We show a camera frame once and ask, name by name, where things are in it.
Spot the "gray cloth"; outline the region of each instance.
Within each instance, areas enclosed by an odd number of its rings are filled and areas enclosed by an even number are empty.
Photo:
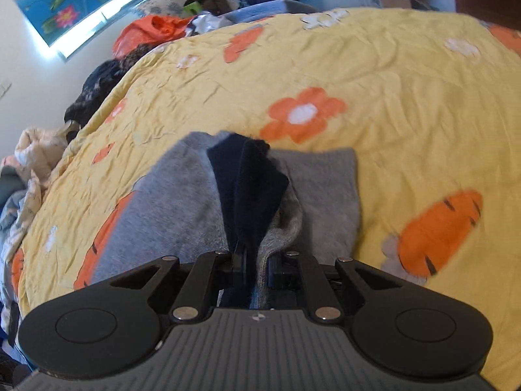
[[[217,183],[206,153],[228,136],[192,132],[163,155],[122,213],[92,283],[164,255],[188,263],[208,251],[228,249]],[[259,247],[252,308],[267,303],[271,255],[298,244],[321,263],[332,264],[336,257],[352,253],[359,227],[353,150],[272,151],[269,156],[290,185]]]
[[[286,165],[286,176],[304,212],[294,246],[322,264],[351,256],[360,227],[355,151],[271,151],[270,157]]]
[[[3,166],[0,168],[0,211],[2,211],[12,194],[26,188],[25,183],[20,179],[14,167]]]
[[[208,251],[228,250],[217,183],[206,153],[228,135],[192,132],[163,155],[121,215],[92,283],[167,254],[189,263]],[[289,246],[300,232],[302,213],[291,187],[279,213],[279,222],[272,222],[259,248],[255,305],[267,299],[268,257]]]

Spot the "orange plastic bag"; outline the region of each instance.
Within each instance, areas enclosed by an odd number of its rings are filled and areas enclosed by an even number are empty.
[[[183,38],[192,18],[179,19],[173,16],[145,16],[128,25],[114,43],[115,59],[122,59],[139,44],[159,45]]]

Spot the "pink lotus flower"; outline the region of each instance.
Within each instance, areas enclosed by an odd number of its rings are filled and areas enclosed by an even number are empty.
[[[67,26],[72,26],[76,22],[76,19],[79,15],[79,12],[74,10],[73,5],[69,5],[65,7],[63,10],[60,10],[58,14],[55,16],[56,26],[59,28],[66,28]]]

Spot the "yellow comforter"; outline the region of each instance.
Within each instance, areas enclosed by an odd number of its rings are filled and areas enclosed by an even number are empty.
[[[147,55],[55,171],[22,245],[23,315],[73,290],[116,204],[194,130],[298,151],[355,148],[356,257],[377,267],[390,234],[476,190],[481,219],[427,287],[486,315],[485,378],[500,390],[521,384],[521,59],[477,20],[362,8],[278,15]]]

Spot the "cardboard box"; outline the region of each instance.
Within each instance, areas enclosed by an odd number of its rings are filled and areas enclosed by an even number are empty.
[[[382,0],[383,8],[412,8],[410,0]]]

